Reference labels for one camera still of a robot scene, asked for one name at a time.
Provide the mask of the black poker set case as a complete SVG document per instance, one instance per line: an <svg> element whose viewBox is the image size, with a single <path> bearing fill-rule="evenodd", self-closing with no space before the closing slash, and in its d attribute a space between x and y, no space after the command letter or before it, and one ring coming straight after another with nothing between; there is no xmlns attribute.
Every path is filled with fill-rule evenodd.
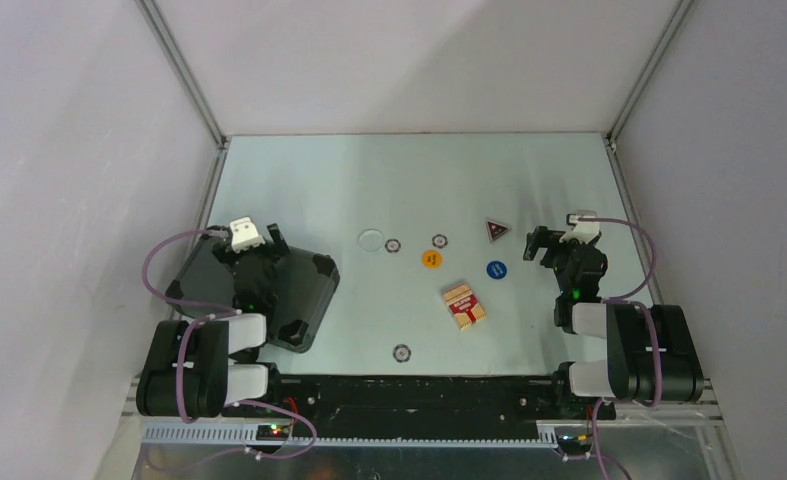
<svg viewBox="0 0 787 480"><path fill-rule="evenodd" d="M212 248L221 241L227 241L230 246L227 239L201 236L180 272L165 290L165 295L175 301L196 303L194 306L175 304L173 308L178 313L199 317L218 313L222 306L233 307L231 275L212 253ZM340 274L334 259L329 255L289 245L289 254L281 256L277 283L279 300L275 310L245 313L265 316L268 344L290 352L304 353L314 342L338 288Z"/></svg>

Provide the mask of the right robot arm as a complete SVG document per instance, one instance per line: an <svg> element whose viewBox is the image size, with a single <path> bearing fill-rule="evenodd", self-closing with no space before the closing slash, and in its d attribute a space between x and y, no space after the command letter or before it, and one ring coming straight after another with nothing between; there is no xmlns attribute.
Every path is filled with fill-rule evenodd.
<svg viewBox="0 0 787 480"><path fill-rule="evenodd" d="M601 297L599 283L609 263L598 239L546 226L526 237L524 260L539 260L556 278L556 327L606 345L601 360L559 365L551 376L552 408L575 418L591 398L646 405L698 401L705 377L682 308Z"/></svg>

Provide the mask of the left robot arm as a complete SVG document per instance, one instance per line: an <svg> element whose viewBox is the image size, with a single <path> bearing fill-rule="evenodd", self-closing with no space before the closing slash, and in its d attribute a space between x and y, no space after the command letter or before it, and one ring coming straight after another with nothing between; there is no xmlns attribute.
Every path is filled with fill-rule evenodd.
<svg viewBox="0 0 787 480"><path fill-rule="evenodd" d="M270 368L258 363L233 364L230 356L267 341L267 319L258 312L214 302L176 299L157 290L149 268L161 249L187 236L227 240L227 228L183 231L152 248L141 266L147 291L174 306L203 307L209 313L188 320L158 323L135 394L138 413L175 417L184 423L215 418L245 401L261 416L273 416L285 403L284 388L270 380Z"/></svg>

